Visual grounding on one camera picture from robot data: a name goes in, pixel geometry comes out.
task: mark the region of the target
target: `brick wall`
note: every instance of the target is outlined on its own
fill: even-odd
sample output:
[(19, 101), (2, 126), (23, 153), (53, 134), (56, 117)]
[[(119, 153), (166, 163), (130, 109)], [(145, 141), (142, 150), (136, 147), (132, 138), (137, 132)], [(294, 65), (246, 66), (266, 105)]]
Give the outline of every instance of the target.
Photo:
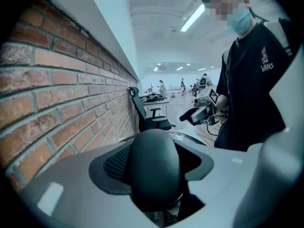
[(33, 3), (0, 52), (0, 162), (14, 189), (59, 159), (138, 132), (135, 84), (65, 14)]

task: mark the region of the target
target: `chair armrest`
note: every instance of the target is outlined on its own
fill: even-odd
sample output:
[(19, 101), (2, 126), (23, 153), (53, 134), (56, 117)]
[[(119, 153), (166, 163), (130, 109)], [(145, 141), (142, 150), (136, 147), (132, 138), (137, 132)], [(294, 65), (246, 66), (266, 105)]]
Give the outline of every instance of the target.
[(161, 110), (161, 108), (153, 108), (153, 109), (150, 109), (150, 112), (153, 112), (152, 117), (155, 117), (155, 113), (156, 113), (157, 110)]
[(168, 120), (167, 117), (152, 119), (152, 121), (155, 122), (155, 123), (157, 123), (157, 122), (163, 122), (163, 121), (167, 121), (167, 120)]

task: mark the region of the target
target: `black oval object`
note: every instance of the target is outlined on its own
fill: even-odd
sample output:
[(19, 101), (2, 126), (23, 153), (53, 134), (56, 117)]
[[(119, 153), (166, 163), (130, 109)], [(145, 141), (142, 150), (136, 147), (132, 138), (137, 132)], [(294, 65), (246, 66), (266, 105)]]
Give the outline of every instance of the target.
[(130, 147), (126, 175), (143, 212), (167, 210), (181, 196), (180, 160), (172, 137), (160, 129), (139, 134)]

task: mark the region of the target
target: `neck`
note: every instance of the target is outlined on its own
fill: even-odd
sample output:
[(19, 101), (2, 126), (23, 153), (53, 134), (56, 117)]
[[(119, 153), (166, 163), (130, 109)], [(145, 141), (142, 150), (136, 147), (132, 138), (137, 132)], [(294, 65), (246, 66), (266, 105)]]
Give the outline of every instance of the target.
[(253, 30), (253, 28), (255, 27), (255, 25), (256, 25), (256, 20), (253, 17), (251, 17), (250, 18), (249, 29), (244, 34), (237, 35), (237, 37), (239, 39), (244, 38), (246, 35), (248, 35)]

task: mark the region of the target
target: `ceiling light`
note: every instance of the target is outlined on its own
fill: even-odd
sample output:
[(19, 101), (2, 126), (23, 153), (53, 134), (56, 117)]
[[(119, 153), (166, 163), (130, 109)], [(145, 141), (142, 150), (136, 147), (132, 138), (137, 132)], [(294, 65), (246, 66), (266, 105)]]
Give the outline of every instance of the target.
[(204, 4), (200, 5), (199, 8), (192, 14), (192, 16), (188, 19), (188, 21), (181, 28), (181, 32), (186, 32), (187, 29), (196, 21), (196, 19), (205, 11)]

